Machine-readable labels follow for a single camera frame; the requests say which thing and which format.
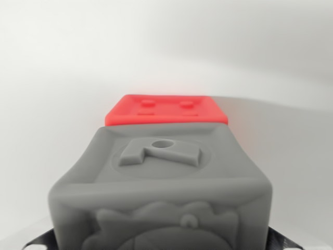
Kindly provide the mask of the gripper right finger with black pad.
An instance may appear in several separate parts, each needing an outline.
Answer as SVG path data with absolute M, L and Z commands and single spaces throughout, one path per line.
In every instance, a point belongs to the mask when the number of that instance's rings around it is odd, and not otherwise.
M 269 227 L 266 241 L 267 250 L 284 250 L 288 248 L 303 249 L 302 246 Z

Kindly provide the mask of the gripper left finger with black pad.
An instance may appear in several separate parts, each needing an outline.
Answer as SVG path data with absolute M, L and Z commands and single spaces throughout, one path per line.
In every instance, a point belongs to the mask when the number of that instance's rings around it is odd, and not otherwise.
M 54 229 L 50 229 L 28 242 L 22 249 L 47 249 L 56 250 L 56 238 Z

